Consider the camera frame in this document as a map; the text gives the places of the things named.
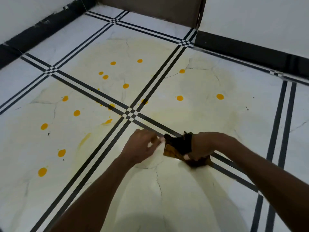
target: wall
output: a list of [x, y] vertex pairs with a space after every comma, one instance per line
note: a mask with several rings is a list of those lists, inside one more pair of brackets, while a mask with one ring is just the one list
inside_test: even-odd
[[74, 0], [1, 0], [0, 43], [3, 43], [25, 29]]
[[309, 0], [207, 0], [200, 31], [309, 58]]

